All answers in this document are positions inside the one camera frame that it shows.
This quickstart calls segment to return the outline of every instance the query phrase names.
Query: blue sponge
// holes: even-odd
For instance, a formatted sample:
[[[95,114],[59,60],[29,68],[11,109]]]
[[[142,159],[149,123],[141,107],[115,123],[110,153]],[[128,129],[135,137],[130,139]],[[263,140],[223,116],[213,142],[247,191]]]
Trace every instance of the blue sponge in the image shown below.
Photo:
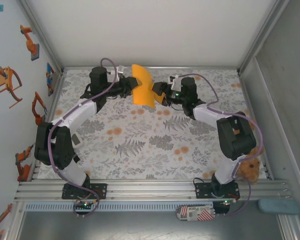
[[[259,209],[266,214],[298,215],[299,205],[294,200],[265,198],[259,200]]]

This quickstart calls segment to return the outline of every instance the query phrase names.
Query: brown teddy bear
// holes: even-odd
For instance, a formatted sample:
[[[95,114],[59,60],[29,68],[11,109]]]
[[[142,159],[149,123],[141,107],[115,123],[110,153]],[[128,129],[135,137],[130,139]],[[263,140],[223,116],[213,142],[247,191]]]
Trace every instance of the brown teddy bear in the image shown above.
[[[251,152],[246,156],[246,158],[256,154],[258,149],[259,146],[253,148]],[[263,154],[264,151],[265,149],[262,148],[259,156]],[[259,178],[259,169],[260,169],[260,160],[256,157],[249,161],[243,161],[239,166],[239,169],[237,170],[236,174],[239,176],[245,176],[251,183],[255,184],[257,183]]]

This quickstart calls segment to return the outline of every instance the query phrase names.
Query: floral tablecloth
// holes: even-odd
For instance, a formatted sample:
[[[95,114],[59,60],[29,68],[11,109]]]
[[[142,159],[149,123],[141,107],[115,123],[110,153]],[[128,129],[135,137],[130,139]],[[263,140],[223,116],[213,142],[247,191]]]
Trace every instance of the floral tablecloth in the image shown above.
[[[77,102],[90,83],[90,69],[68,69],[55,111],[61,116]],[[236,70],[150,68],[155,82],[170,75],[199,73],[210,80],[220,102],[214,107],[228,112],[248,113]],[[131,69],[125,69],[131,76]],[[209,103],[214,94],[208,84],[195,77],[197,93]],[[183,111],[134,105],[132,96],[108,99],[98,114],[89,118],[77,133],[84,146],[77,152],[79,166],[91,179],[208,179],[223,156],[217,130],[186,117]],[[41,165],[39,179],[58,179],[50,166]],[[260,178],[266,178],[261,164]]]

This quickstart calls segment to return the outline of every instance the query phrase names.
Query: black mounting bracket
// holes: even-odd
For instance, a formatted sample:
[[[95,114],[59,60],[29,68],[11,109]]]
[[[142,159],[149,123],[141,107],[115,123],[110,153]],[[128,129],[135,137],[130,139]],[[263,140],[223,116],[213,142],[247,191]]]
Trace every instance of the black mounting bracket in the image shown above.
[[[90,188],[92,191],[94,191],[98,196],[99,199],[106,199],[107,197],[107,184],[106,183],[90,183]],[[74,200],[78,200],[79,198],[84,198],[87,196],[87,193],[89,194],[89,192],[81,190],[77,187],[74,187],[68,183],[66,183],[63,186],[62,189],[62,199],[74,199]],[[90,195],[89,197],[87,197],[85,200],[89,200],[89,199],[96,199],[96,196],[94,195]]]
[[[219,195],[213,193],[210,182],[197,182],[194,184],[197,199],[239,199],[240,192],[238,184],[234,181],[221,185],[223,192]]]

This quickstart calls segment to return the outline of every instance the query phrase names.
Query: yellow plastic piece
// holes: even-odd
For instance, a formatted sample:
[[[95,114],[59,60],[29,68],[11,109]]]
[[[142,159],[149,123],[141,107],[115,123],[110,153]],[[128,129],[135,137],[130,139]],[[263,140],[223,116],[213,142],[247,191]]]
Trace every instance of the yellow plastic piece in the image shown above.
[[[160,104],[162,104],[162,101],[164,100],[164,97],[165,97],[165,93],[162,93],[162,95],[161,96],[159,96],[158,94],[156,94],[155,92],[153,93],[154,94],[154,99],[158,102],[158,103],[160,103]]]
[[[154,109],[155,94],[152,91],[154,84],[152,82],[151,74],[144,67],[133,64],[132,77],[142,82],[141,86],[132,90],[133,103],[136,105],[146,105]]]

